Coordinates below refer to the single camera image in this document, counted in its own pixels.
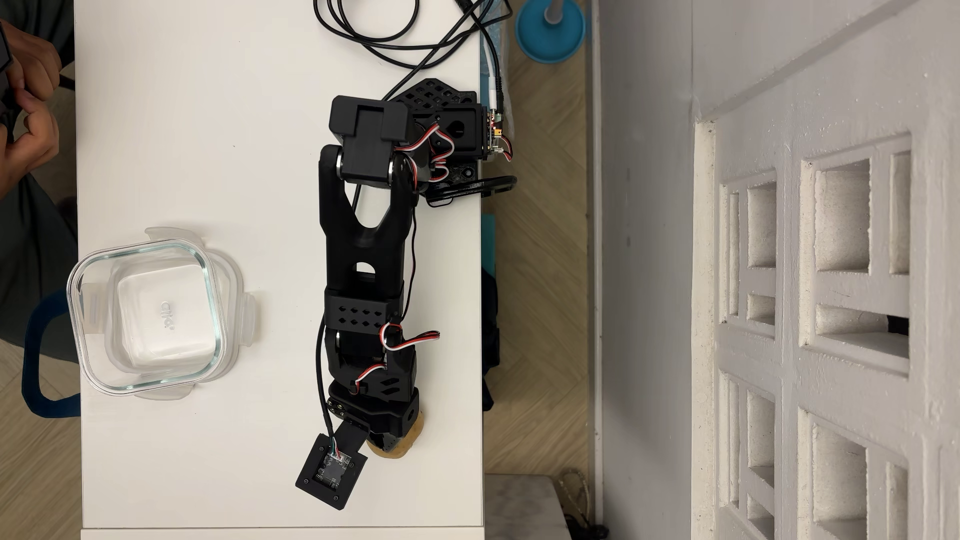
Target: person's hand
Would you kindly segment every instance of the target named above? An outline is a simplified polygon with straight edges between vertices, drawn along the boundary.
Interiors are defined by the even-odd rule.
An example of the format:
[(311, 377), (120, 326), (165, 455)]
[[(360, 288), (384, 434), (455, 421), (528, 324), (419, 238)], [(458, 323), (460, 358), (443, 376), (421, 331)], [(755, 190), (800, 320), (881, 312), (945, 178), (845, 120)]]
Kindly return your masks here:
[(23, 123), (28, 132), (12, 144), (6, 144), (7, 127), (0, 125), (0, 199), (30, 171), (53, 158), (60, 150), (57, 119), (42, 101), (27, 90), (15, 88), (16, 103), (27, 113)]
[(20, 32), (12, 24), (0, 20), (13, 64), (7, 68), (7, 79), (11, 88), (28, 88), (30, 93), (42, 101), (54, 95), (54, 89), (60, 85), (60, 54), (53, 43)]

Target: person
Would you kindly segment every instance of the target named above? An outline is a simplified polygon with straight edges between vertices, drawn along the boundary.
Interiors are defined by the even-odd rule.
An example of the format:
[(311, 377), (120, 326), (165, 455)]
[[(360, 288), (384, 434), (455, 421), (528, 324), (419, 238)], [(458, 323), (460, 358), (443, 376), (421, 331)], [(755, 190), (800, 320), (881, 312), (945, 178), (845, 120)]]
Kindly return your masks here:
[[(76, 222), (30, 174), (60, 147), (57, 120), (44, 102), (60, 85), (62, 67), (73, 61), (73, 2), (0, 0), (0, 25), (13, 56), (3, 96), (8, 110), (0, 117), (7, 140), (0, 148), (0, 339), (22, 346), (34, 307), (66, 286), (77, 262)], [(21, 110), (28, 132), (14, 140)], [(51, 323), (40, 351), (77, 361), (67, 317)]]

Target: white door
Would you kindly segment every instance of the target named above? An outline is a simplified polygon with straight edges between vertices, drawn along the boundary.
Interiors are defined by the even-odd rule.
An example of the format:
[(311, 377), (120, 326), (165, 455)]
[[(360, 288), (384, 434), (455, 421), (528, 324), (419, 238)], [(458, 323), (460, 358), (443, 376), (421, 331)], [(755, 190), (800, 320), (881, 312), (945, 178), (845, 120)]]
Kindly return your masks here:
[(719, 538), (960, 537), (960, 2), (896, 4), (708, 118)]

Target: blue bag strap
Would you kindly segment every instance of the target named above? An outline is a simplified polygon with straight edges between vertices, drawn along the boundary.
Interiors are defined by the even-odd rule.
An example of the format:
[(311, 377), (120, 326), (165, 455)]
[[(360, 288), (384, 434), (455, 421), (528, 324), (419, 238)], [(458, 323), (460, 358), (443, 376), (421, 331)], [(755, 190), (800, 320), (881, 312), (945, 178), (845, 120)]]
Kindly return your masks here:
[(68, 310), (66, 289), (56, 291), (44, 298), (30, 314), (27, 334), (23, 338), (23, 379), (20, 390), (27, 407), (35, 415), (43, 418), (80, 416), (80, 394), (61, 400), (51, 400), (40, 392), (40, 340), (50, 321)]

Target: white table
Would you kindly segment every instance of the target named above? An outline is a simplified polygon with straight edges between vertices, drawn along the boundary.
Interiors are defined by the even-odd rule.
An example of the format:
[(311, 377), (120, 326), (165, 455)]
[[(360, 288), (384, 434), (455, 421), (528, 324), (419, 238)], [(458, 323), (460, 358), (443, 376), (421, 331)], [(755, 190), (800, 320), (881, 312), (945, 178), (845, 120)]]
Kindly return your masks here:
[[(451, 0), (422, 4), (410, 42), (458, 17)], [(383, 34), (412, 5), (348, 2), (358, 30)], [(330, 101), (379, 99), (405, 71), (328, 33), (309, 0), (78, 0), (76, 47), (81, 254), (151, 226), (193, 230), (236, 260), (260, 315), (232, 371), (183, 400), (83, 385), (82, 538), (483, 538), (477, 196), (418, 207), (405, 327), (443, 334), (418, 346), (419, 440), (400, 460), (363, 451), (343, 511), (294, 486), (324, 425), (313, 356)], [(474, 37), (424, 76), (476, 89), (478, 59)], [(365, 189), (362, 220), (386, 201)], [(407, 256), (409, 271), (409, 239)]]

